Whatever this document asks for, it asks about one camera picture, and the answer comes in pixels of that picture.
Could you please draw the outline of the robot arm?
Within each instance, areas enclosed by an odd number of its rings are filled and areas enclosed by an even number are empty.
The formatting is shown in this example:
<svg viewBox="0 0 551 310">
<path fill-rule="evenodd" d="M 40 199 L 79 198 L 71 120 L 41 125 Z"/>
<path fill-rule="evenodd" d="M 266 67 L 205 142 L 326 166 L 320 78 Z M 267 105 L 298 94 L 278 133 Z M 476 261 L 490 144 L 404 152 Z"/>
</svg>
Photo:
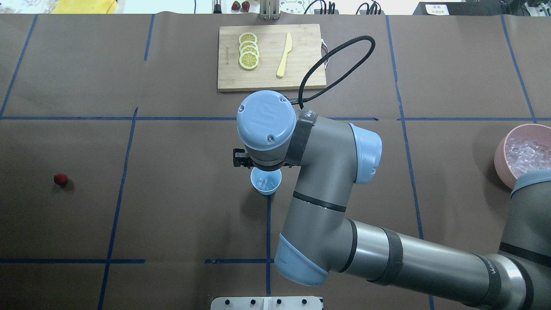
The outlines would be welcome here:
<svg viewBox="0 0 551 310">
<path fill-rule="evenodd" d="M 380 163 L 377 133 L 296 111 L 271 90 L 244 98 L 236 121 L 255 167 L 300 167 L 274 258 L 287 279 L 320 286 L 336 271 L 485 310 L 550 308 L 549 170 L 517 179 L 498 253 L 479 255 L 346 218 L 353 185 Z"/>
</svg>

